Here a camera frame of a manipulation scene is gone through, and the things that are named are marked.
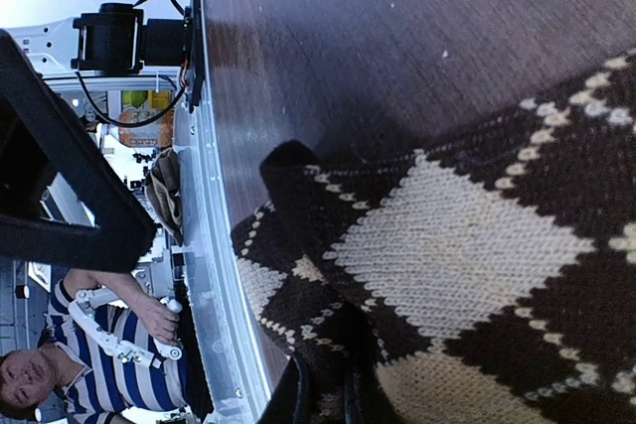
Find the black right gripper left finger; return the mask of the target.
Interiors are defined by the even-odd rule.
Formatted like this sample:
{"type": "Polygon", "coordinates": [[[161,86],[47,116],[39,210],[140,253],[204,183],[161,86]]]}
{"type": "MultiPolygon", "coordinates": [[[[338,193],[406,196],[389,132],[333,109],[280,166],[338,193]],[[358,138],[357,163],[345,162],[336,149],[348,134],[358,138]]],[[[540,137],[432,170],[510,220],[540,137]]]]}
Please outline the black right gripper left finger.
{"type": "Polygon", "coordinates": [[[305,360],[294,353],[281,375],[258,424],[308,424],[311,376],[305,360]]]}

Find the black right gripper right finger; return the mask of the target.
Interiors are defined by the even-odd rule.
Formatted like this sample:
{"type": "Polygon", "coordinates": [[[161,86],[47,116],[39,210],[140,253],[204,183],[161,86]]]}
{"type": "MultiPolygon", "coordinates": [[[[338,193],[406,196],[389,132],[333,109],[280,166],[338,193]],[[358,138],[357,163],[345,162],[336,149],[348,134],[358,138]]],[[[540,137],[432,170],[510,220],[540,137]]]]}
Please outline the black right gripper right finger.
{"type": "Polygon", "coordinates": [[[344,386],[345,422],[365,424],[397,423],[398,418],[374,373],[368,368],[351,368],[344,386]]]}

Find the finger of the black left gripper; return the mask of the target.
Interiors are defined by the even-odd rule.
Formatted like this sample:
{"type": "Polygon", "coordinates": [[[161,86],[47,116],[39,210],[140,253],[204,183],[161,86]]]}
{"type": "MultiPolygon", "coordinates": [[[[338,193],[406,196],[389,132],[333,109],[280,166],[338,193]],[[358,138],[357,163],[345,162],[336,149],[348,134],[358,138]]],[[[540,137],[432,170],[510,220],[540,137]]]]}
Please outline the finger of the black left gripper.
{"type": "Polygon", "coordinates": [[[1,255],[129,272],[151,247],[155,224],[88,137],[78,117],[1,33],[1,255]],[[44,219],[44,189],[61,176],[94,225],[44,219]]]}

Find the beige brown argyle sock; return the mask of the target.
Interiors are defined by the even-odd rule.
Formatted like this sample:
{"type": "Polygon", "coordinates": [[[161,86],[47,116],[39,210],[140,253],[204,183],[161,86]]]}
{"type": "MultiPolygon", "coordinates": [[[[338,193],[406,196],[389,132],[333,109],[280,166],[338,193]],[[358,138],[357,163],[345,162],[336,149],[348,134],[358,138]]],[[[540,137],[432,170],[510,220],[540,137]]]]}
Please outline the beige brown argyle sock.
{"type": "Polygon", "coordinates": [[[635,54],[420,149],[263,161],[232,232],[255,319],[329,417],[350,363],[397,423],[635,419],[635,54]]]}

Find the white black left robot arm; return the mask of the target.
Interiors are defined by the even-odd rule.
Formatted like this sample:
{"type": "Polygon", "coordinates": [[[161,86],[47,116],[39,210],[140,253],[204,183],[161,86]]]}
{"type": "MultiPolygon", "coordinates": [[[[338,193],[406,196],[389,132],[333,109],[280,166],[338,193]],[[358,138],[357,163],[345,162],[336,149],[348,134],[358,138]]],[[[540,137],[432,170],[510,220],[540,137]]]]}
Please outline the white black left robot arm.
{"type": "MultiPolygon", "coordinates": [[[[181,67],[192,18],[144,20],[137,4],[105,3],[73,19],[74,74],[136,74],[144,66],[181,67]]],[[[156,226],[51,90],[21,43],[1,33],[1,256],[98,271],[128,272],[152,246],[156,226]],[[93,225],[44,219],[40,200],[62,176],[92,212],[93,225]]]]}

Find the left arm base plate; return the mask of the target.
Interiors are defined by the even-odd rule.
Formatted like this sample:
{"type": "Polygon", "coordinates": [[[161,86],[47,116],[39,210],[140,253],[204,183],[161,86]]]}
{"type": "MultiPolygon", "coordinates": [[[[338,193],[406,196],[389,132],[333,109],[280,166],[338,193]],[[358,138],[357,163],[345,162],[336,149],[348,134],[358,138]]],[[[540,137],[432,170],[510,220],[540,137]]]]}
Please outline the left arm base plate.
{"type": "Polygon", "coordinates": [[[185,102],[190,113],[200,105],[206,79],[202,0],[191,0],[185,9],[185,102]]]}

